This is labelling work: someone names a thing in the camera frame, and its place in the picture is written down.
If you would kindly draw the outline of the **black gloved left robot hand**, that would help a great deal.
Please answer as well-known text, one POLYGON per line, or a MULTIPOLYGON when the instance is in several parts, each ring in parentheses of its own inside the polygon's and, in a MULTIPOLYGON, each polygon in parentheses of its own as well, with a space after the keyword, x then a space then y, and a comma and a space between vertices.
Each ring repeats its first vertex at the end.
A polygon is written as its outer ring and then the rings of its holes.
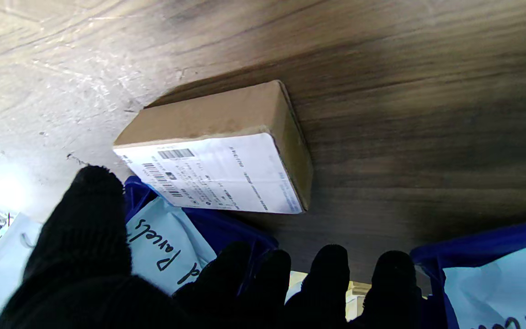
POLYGON ((419 329, 415 264, 391 250, 378 259, 361 316, 345 318, 346 248, 316 254, 300 292, 285 300, 291 259, 268 254, 251 285, 250 246, 234 242, 172 296, 132 273, 121 181, 104 166, 76 174, 44 223, 0 329, 419 329))

